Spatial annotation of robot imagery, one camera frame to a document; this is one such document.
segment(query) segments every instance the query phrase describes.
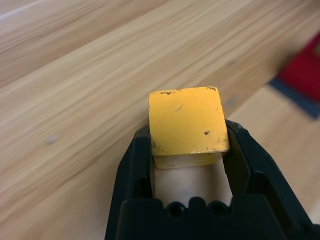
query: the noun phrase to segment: wood grain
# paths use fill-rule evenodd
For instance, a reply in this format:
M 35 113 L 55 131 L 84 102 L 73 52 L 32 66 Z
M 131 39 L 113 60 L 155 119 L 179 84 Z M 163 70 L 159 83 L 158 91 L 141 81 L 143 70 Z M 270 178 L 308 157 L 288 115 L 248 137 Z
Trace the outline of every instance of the wood grain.
M 241 105 L 259 96 L 285 58 L 319 30 L 318 0 L 4 0 L 0 6 L 1 239 L 103 239 L 117 165 L 148 121 L 148 94 L 194 86 L 219 88 L 225 115 L 236 111 L 232 116 L 284 159 L 280 168 L 314 214 L 310 191 L 316 190 L 302 186 L 317 181 L 310 176 L 319 171 L 313 155 L 319 139 L 312 139 L 319 124 L 297 111 L 287 113 L 295 118 L 286 125 L 287 115 L 275 107 L 272 122 L 260 120 L 269 131 L 260 132 L 252 121 L 279 103 L 256 97 L 250 107 Z M 291 145 L 279 154 L 272 141 L 280 130 L 293 139 L 295 124 L 305 126 L 304 145 L 292 143 L 297 153 L 304 155 L 306 145 L 314 157 L 305 168 L 312 174 L 302 174 L 301 182 L 290 177 L 298 161 Z M 190 170 L 180 171 L 172 177 Z M 203 182 L 197 174 L 195 183 Z M 156 181 L 157 196 L 168 203 L 174 197 L 161 187 L 170 178 L 158 172 Z M 206 188 L 206 199 L 230 197 L 220 183 L 217 194 Z M 184 196 L 194 189 L 189 185 Z

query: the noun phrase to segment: red cloth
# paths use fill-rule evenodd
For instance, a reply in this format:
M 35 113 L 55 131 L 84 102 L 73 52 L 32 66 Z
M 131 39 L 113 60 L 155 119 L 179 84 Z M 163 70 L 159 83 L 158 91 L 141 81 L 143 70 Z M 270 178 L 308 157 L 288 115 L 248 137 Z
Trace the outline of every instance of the red cloth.
M 298 92 L 320 102 L 320 33 L 283 69 L 279 78 Z

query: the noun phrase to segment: wooden block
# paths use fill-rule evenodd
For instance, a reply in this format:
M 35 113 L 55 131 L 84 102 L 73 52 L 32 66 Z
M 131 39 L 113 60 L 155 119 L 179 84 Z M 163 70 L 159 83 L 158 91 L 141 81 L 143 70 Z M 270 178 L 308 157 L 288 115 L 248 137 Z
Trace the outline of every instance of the wooden block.
M 216 87 L 151 93 L 149 125 L 152 155 L 160 169 L 213 164 L 229 149 Z

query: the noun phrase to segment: yellow block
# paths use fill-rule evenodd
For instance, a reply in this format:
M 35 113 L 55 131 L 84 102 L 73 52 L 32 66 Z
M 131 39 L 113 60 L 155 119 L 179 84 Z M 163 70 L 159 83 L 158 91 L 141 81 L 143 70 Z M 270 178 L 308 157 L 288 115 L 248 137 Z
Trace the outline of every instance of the yellow block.
M 216 87 L 151 93 L 149 126 L 152 155 L 158 168 L 213 164 L 229 149 L 225 117 Z

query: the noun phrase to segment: light wood floor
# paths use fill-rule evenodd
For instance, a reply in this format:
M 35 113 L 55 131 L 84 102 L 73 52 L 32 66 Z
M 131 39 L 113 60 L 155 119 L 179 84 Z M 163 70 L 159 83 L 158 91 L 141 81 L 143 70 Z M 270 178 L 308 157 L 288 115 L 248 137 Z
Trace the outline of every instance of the light wood floor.
M 320 223 L 320 122 L 265 86 L 319 20 L 319 0 L 2 0 L 0 239 L 104 239 L 148 94 L 193 86 L 218 87 Z M 213 168 L 157 171 L 156 197 L 229 201 Z

